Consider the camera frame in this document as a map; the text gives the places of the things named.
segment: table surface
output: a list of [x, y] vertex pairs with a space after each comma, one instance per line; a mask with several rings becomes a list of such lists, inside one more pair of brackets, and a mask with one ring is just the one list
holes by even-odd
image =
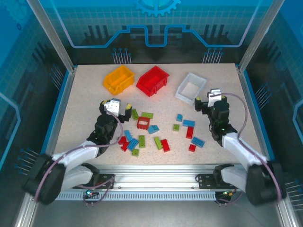
[[[107, 151], [89, 161], [99, 165], [193, 165], [193, 164], [217, 164], [238, 163], [234, 155], [220, 147], [212, 139], [208, 129], [209, 120], [202, 112], [196, 112], [193, 105], [189, 105], [177, 98], [175, 93], [178, 86], [189, 72], [197, 74], [205, 79], [207, 83], [200, 93], [202, 101], [207, 101], [206, 93], [212, 88], [220, 88], [222, 92], [230, 92], [244, 99], [240, 80], [234, 64], [159, 64], [161, 69], [169, 73], [168, 83], [161, 88], [157, 94], [148, 97], [136, 87], [139, 77], [151, 69], [154, 64], [131, 64], [127, 67], [135, 73], [135, 83], [128, 87], [123, 93], [115, 96], [121, 100], [121, 113], [127, 103], [131, 103], [141, 116], [142, 112], [153, 113], [151, 124], [156, 124], [160, 131], [148, 134], [147, 130], [136, 127], [137, 121], [130, 119], [123, 124], [124, 130], [129, 130], [134, 138], [145, 135], [146, 148], [140, 149], [138, 157], [132, 156], [130, 151], [123, 152], [120, 145], [116, 144]], [[84, 142], [94, 130], [97, 117], [100, 115], [99, 105], [102, 100], [113, 98], [106, 88], [103, 80], [107, 74], [118, 68], [119, 65], [79, 65], [71, 88], [55, 153], [61, 153], [74, 148]], [[244, 107], [234, 97], [228, 97], [230, 104], [230, 123], [234, 128], [240, 129], [244, 121]], [[188, 151], [191, 144], [186, 139], [187, 127], [180, 127], [180, 131], [173, 131], [173, 124], [177, 114], [182, 114], [183, 119], [196, 122], [194, 136], [205, 141], [203, 148], [196, 151]], [[120, 129], [117, 128], [112, 142], [118, 138]], [[161, 140], [167, 139], [170, 152], [164, 153], [158, 150], [154, 137]], [[260, 152], [259, 142], [254, 130], [251, 116], [241, 136], [256, 151]]]

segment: plastic storage bin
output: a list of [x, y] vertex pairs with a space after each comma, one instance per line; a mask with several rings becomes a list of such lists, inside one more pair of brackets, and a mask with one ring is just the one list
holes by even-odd
[[167, 84], [168, 77], [169, 74], [167, 72], [163, 71], [158, 66], [154, 66], [139, 78], [137, 88], [150, 97]]
[[175, 97], [192, 105], [206, 82], [206, 79], [190, 72], [178, 87]]
[[113, 95], [118, 95], [133, 83], [134, 73], [125, 65], [121, 65], [105, 77], [103, 86]]

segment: blue lego brick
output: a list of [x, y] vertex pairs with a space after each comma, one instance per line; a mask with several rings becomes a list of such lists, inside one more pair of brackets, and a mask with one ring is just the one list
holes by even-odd
[[147, 131], [148, 131], [149, 134], [153, 134], [153, 133], [155, 133], [159, 130], [160, 129], [157, 125], [150, 125]]
[[194, 127], [195, 126], [195, 122], [194, 121], [190, 121], [190, 120], [183, 120], [183, 126]]
[[132, 140], [129, 142], [129, 144], [128, 144], [128, 146], [127, 146], [127, 149], [129, 149], [129, 150], [135, 149], [135, 147], [138, 145], [138, 143], [139, 143], [138, 140], [132, 139]]
[[183, 116], [181, 114], [178, 114], [176, 121], [177, 122], [182, 122], [182, 120], [183, 120]]
[[128, 142], [130, 142], [133, 139], [133, 137], [132, 137], [131, 133], [129, 132], [129, 130], [125, 130], [124, 134], [125, 134]]
[[196, 146], [202, 148], [203, 145], [205, 144], [205, 142], [203, 140], [200, 140], [198, 139], [197, 137], [194, 137], [192, 140], [191, 140], [191, 143], [195, 144]]

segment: gear logo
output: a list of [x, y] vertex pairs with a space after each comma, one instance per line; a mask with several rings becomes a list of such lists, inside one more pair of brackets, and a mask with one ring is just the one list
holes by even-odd
[[176, 5], [180, 4], [181, 0], [134, 0], [134, 3], [142, 13], [157, 17], [159, 14], [164, 16], [165, 13], [170, 13], [172, 9], [176, 9]]
[[22, 23], [27, 17], [26, 0], [1, 0], [0, 6], [4, 5], [9, 14], [17, 23]]

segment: green lego brick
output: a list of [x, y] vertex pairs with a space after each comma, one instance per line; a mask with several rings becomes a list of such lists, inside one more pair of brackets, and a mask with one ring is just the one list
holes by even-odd
[[174, 127], [172, 129], [173, 129], [173, 131], [179, 131], [180, 125], [179, 124], [174, 124]]
[[133, 109], [132, 112], [133, 112], [133, 113], [132, 113], [133, 119], [134, 119], [134, 120], [138, 120], [138, 119], [139, 119], [139, 115], [138, 115], [137, 110], [136, 110], [136, 109]]
[[133, 149], [132, 156], [139, 156], [139, 149]]
[[155, 140], [158, 150], [162, 149], [163, 146], [162, 146], [162, 143], [161, 143], [161, 140], [159, 139], [159, 137], [155, 137], [153, 139]]
[[139, 136], [139, 148], [145, 147], [145, 136]]
[[153, 113], [143, 112], [143, 113], [141, 114], [141, 117], [147, 117], [147, 118], [152, 119], [152, 118], [153, 118]]

